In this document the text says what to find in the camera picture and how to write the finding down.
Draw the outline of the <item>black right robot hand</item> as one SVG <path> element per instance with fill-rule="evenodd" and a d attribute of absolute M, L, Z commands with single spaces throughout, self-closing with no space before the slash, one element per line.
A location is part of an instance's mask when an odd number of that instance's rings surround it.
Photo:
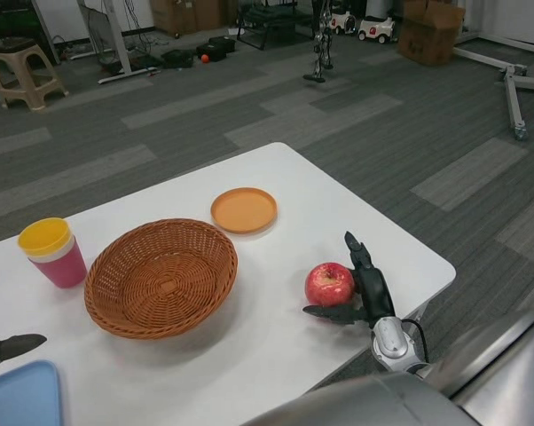
<path fill-rule="evenodd" d="M 344 240 L 352 266 L 330 262 L 311 270 L 305 281 L 309 304 L 302 311 L 334 324 L 363 321 L 374 327 L 378 320 L 396 315 L 388 285 L 364 243 L 350 232 Z"/>

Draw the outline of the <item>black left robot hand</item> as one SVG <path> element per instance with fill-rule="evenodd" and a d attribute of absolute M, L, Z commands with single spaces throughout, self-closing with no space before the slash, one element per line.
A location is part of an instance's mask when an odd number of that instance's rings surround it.
<path fill-rule="evenodd" d="M 46 341 L 47 338 L 39 334 L 14 335 L 0 340 L 0 364 L 28 353 Z"/>

